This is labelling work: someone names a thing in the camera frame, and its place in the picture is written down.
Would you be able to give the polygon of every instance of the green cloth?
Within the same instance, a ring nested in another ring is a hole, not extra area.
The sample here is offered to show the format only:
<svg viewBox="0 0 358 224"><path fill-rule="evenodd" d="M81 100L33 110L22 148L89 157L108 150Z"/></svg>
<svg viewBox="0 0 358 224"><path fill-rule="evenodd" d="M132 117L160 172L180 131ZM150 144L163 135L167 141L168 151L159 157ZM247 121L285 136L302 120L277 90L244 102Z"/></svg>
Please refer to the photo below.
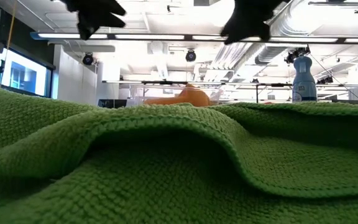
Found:
<svg viewBox="0 0 358 224"><path fill-rule="evenodd" d="M108 110L0 89L0 223L358 223L358 106Z"/></svg>

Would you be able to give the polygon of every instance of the orange object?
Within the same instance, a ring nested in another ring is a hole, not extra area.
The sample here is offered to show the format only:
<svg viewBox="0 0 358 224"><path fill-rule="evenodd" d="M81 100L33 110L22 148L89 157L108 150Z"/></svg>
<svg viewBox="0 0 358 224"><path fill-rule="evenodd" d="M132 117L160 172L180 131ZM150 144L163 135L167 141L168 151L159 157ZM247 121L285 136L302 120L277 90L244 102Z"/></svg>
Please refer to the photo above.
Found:
<svg viewBox="0 0 358 224"><path fill-rule="evenodd" d="M186 88L177 97L149 99L145 101L148 105L172 105L177 103L191 103L193 106L209 106L209 97L204 91L187 84Z"/></svg>

